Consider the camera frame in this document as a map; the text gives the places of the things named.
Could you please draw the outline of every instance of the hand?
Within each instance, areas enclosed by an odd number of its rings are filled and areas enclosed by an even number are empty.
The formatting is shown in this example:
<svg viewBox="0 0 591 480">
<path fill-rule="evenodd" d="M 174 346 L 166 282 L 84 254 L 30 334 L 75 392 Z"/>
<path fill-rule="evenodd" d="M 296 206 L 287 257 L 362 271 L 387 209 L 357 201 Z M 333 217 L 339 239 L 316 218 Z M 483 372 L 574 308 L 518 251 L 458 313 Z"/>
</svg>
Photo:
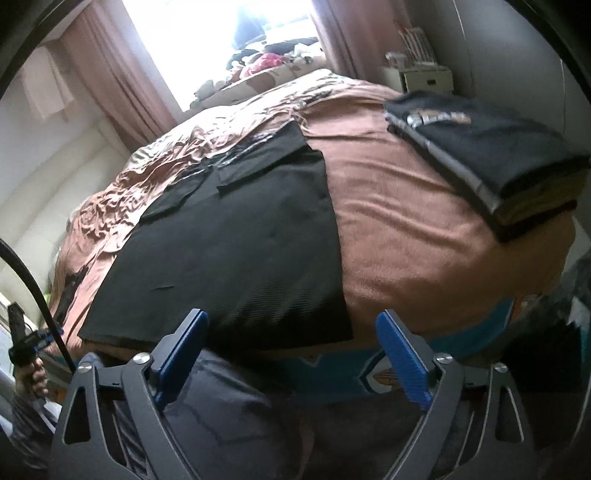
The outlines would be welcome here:
<svg viewBox="0 0 591 480">
<path fill-rule="evenodd" d="M 17 395 L 25 400 L 35 400 L 37 397 L 46 397 L 47 372 L 43 368 L 43 361 L 40 358 L 24 367 L 14 367 L 14 378 L 16 381 Z"/>
</svg>

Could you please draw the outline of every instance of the wrinkled fabric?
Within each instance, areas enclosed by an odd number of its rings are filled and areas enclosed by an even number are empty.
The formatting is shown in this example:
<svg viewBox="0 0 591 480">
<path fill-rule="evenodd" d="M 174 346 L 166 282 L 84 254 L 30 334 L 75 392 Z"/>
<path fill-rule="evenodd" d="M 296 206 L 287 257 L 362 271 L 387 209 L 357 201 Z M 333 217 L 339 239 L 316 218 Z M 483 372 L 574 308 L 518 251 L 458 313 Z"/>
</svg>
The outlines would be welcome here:
<svg viewBox="0 0 591 480">
<path fill-rule="evenodd" d="M 571 215 L 500 244 L 410 145 L 388 133 L 382 103 L 398 95 L 317 70 L 239 105 L 205 110 L 138 150 L 81 209 L 61 250 L 53 311 L 65 275 L 89 265 L 64 324 L 68 348 L 83 353 L 77 333 L 98 287 L 139 217 L 176 175 L 289 118 L 324 155 L 355 339 L 277 355 L 376 345 L 375 318 L 386 308 L 433 338 L 479 323 L 502 299 L 549 292 L 574 240 Z M 132 352 L 108 353 L 128 358 Z"/>
<path fill-rule="evenodd" d="M 279 65 L 283 65 L 283 63 L 284 60 L 281 55 L 277 55 L 275 53 L 264 53 L 257 60 L 255 60 L 254 63 L 247 65 L 242 69 L 240 72 L 240 78 L 243 79 L 263 70 L 278 67 Z"/>
</svg>

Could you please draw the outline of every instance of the window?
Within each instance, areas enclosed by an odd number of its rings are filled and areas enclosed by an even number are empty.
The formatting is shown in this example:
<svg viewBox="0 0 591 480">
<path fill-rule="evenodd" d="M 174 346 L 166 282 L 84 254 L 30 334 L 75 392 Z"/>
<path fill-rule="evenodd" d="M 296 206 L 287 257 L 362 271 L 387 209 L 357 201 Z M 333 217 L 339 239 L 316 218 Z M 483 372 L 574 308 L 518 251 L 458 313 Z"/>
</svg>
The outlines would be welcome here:
<svg viewBox="0 0 591 480">
<path fill-rule="evenodd" d="M 316 36 L 306 0 L 124 0 L 131 20 L 181 109 L 203 82 L 222 79 L 235 51 L 238 8 L 257 17 L 267 43 Z"/>
</svg>

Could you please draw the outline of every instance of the white headboard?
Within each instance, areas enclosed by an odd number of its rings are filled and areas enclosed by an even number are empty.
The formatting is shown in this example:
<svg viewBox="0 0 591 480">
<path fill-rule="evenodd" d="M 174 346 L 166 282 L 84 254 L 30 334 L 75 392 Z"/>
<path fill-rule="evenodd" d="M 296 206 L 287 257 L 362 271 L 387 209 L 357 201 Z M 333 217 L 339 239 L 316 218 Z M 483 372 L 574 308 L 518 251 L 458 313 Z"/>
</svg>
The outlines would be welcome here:
<svg viewBox="0 0 591 480">
<path fill-rule="evenodd" d="M 103 118 L 40 165 L 0 205 L 0 238 L 22 258 L 44 293 L 50 291 L 49 272 L 71 212 L 111 183 L 128 157 Z M 17 301 L 31 320 L 40 319 L 33 297 L 1 261 L 0 293 Z"/>
</svg>

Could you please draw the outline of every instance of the screw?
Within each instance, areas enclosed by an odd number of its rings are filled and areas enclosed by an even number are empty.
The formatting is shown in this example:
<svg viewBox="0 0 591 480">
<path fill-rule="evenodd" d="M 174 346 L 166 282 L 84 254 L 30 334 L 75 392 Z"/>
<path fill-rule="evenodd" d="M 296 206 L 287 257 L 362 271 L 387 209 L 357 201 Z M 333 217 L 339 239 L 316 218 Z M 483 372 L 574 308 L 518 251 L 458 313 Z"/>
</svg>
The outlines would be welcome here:
<svg viewBox="0 0 591 480">
<path fill-rule="evenodd" d="M 150 360 L 150 354 L 143 352 L 143 353 L 138 353 L 135 357 L 134 357 L 134 362 L 138 365 L 143 365 L 144 363 L 148 362 Z"/>
<path fill-rule="evenodd" d="M 81 374 L 84 374 L 86 372 L 88 372 L 88 370 L 92 369 L 92 365 L 88 362 L 82 362 L 80 365 L 78 365 L 78 371 Z"/>
<path fill-rule="evenodd" d="M 498 363 L 495 364 L 495 370 L 500 374 L 506 374 L 509 371 L 509 368 L 505 364 Z"/>
<path fill-rule="evenodd" d="M 442 365 L 449 365 L 453 362 L 453 357 L 449 353 L 437 353 L 435 360 Z"/>
</svg>

